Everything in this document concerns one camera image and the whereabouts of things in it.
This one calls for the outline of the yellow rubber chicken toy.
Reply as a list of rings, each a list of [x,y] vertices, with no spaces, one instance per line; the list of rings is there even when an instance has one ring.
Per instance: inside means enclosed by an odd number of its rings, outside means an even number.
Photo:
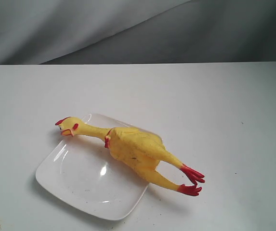
[[[204,175],[188,167],[172,153],[168,152],[162,140],[155,134],[143,132],[135,127],[100,128],[88,125],[76,117],[66,117],[55,123],[63,136],[84,135],[96,137],[105,143],[111,156],[129,166],[140,178],[162,188],[198,196],[204,183]],[[182,171],[192,182],[191,186],[177,185],[156,168],[160,161],[169,163]]]

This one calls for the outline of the grey backdrop cloth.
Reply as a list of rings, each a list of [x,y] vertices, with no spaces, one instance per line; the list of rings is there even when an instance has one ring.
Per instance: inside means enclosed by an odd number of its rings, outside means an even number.
[[[0,0],[0,64],[276,61],[276,0]]]

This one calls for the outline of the white square plate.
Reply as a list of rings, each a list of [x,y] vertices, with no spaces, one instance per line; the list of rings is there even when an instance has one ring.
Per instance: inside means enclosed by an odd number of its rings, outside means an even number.
[[[103,141],[89,136],[66,136],[57,126],[58,145],[38,166],[36,181],[64,203],[110,221],[130,214],[141,200],[148,182],[115,160]]]

